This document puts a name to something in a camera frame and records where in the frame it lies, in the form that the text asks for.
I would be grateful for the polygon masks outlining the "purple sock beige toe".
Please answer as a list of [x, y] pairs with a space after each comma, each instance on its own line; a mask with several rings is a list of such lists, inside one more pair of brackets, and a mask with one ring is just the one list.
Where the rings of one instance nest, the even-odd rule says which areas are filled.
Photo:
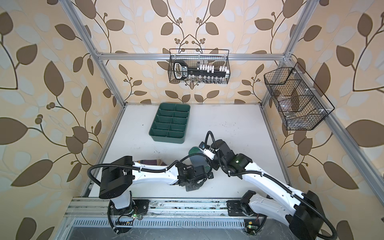
[[151, 165], [151, 166], [166, 166], [162, 160], [157, 159], [157, 160], [140, 160], [138, 163], [143, 164], [143, 165]]

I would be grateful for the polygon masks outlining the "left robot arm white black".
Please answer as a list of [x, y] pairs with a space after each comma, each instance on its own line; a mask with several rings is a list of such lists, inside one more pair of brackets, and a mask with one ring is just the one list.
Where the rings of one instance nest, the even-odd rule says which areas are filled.
[[[184, 161], [193, 156], [201, 156], [208, 164], [186, 165]], [[144, 165], [134, 162], [131, 156], [124, 156], [110, 164], [97, 164], [87, 170], [89, 179], [100, 187], [99, 198], [110, 200], [116, 210], [132, 209], [133, 197], [129, 190], [131, 185], [141, 183], [163, 183], [184, 187], [187, 192], [201, 188], [213, 178], [216, 168], [214, 154], [209, 151], [194, 153], [176, 160], [166, 167]]]

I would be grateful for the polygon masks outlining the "blue grey sock green toe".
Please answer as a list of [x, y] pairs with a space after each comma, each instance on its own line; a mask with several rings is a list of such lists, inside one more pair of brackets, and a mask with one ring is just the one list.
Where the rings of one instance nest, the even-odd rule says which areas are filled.
[[[203, 154], [203, 151], [198, 147], [192, 147], [189, 150], [189, 155], [196, 154], [196, 153]], [[194, 167], [204, 166], [207, 171], [209, 170], [209, 164], [207, 163], [207, 160], [205, 157], [200, 155], [195, 155], [195, 156], [191, 156], [190, 160]]]

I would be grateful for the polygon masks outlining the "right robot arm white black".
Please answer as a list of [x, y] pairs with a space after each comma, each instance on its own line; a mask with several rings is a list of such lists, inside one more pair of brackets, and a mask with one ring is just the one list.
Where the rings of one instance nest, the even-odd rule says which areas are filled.
[[319, 197], [312, 191], [303, 193], [279, 181], [252, 159], [235, 154], [222, 140], [200, 148], [229, 176], [255, 185], [267, 197], [248, 191], [241, 200], [245, 215], [261, 214], [285, 224], [300, 240], [335, 240], [336, 228], [326, 218]]

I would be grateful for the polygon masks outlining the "green divided plastic tray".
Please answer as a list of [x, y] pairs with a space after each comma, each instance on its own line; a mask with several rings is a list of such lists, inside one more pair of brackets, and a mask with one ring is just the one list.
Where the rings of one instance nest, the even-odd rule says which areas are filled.
[[149, 130], [155, 142], [183, 144], [186, 138], [191, 106], [161, 103]]

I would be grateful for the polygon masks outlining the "black tool in basket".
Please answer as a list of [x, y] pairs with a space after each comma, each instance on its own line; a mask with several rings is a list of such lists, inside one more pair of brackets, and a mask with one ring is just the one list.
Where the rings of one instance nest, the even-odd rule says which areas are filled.
[[231, 72], [227, 66], [215, 66], [196, 62], [195, 64], [187, 64], [183, 60], [176, 60], [171, 67], [171, 73], [177, 80], [223, 80], [229, 79]]

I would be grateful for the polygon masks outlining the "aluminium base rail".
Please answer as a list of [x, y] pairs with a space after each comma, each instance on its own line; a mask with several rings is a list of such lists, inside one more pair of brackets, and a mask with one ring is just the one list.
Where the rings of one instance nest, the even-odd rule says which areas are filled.
[[127, 232], [131, 229], [253, 229], [264, 216], [268, 220], [284, 221], [294, 215], [292, 210], [276, 201], [255, 195], [249, 207], [254, 212], [246, 215], [240, 199], [207, 198], [135, 198], [131, 210], [115, 210], [108, 200], [74, 198], [64, 216], [66, 229], [72, 227], [116, 227]]

